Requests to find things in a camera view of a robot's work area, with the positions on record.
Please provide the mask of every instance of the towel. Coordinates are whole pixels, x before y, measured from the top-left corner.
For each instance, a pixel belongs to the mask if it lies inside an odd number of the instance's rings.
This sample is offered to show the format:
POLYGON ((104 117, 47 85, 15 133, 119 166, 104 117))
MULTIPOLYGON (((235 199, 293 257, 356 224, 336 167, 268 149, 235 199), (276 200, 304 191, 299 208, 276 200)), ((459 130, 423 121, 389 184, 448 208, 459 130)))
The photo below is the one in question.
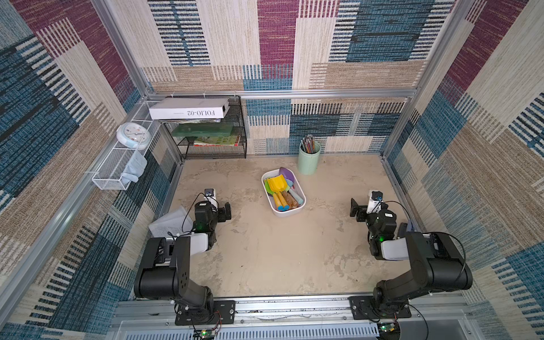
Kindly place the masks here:
POLYGON ((138 151, 134 151, 132 157, 125 166, 125 169, 121 173, 121 183, 123 186, 126 186, 130 182, 137 182, 138 177, 144 173, 146 165, 147 159, 145 159, 138 151))

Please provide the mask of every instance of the black bracket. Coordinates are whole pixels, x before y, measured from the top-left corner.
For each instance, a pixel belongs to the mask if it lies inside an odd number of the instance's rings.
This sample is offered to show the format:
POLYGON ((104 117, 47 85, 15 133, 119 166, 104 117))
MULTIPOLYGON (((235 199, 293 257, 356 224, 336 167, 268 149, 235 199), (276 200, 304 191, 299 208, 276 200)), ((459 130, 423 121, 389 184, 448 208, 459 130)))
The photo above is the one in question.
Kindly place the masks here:
MULTIPOLYGON (((395 315, 392 311, 377 310, 373 305, 373 298, 370 295, 365 296, 350 296, 349 307, 353 320, 370 320, 370 319, 394 319, 395 315)), ((401 307, 397 312, 398 319, 411 318, 412 313, 407 306, 401 307)))
POLYGON ((349 216, 355 217, 357 222, 365 222, 367 220, 367 207, 368 206, 360 206, 354 199, 351 199, 349 216))
POLYGON ((213 303, 213 318, 205 311, 184 310, 183 307, 176 313, 176 326, 191 326, 191 325, 215 325, 219 321, 221 315, 221 323, 231 325, 234 323, 234 314, 236 313, 236 301, 221 300, 213 303))
POLYGON ((232 219, 231 205, 226 202, 224 208, 217 209, 217 222, 225 222, 226 220, 232 219))

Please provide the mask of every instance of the black metal wire rack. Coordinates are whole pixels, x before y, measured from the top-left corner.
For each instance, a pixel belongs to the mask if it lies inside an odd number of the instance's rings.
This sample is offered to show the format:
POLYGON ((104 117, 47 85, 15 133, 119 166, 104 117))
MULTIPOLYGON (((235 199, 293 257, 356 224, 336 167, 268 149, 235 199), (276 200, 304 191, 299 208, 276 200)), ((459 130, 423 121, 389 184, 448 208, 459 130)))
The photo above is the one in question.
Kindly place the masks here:
MULTIPOLYGON (((177 146, 184 159, 219 159, 219 158, 246 158, 248 152, 248 141, 245 133, 244 114, 242 102, 239 96, 206 96, 206 98, 228 97, 229 109, 221 123, 232 125, 232 135, 239 135, 240 140, 236 146, 196 146, 196 137, 184 137, 181 140, 174 137, 177 146)), ((203 96, 192 96, 190 98, 204 98, 203 96)))

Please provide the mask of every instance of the green book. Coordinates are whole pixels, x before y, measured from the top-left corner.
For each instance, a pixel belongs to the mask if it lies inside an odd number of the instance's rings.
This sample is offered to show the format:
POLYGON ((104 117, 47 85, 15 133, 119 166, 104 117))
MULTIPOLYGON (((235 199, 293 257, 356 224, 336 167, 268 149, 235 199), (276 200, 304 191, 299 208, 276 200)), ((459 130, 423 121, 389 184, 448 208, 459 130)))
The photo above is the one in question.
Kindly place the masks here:
POLYGON ((237 146, 240 142, 240 136, 224 136, 224 137, 198 137, 195 139, 196 146, 237 146))
POLYGON ((174 137, 222 137, 230 136, 232 125, 227 123, 179 124, 173 131, 174 137))

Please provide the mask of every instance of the white wall clock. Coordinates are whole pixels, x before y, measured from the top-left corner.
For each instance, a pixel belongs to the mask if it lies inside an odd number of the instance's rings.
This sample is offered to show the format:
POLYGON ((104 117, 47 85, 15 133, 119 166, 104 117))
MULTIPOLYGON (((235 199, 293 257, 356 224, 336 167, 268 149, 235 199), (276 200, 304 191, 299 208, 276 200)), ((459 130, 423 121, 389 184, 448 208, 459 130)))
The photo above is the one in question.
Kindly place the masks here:
POLYGON ((142 125, 133 122, 124 123, 119 126, 116 135, 117 140, 122 145, 131 149, 136 149, 136 147, 138 147, 138 150, 143 150, 151 141, 151 136, 147 129, 142 125))

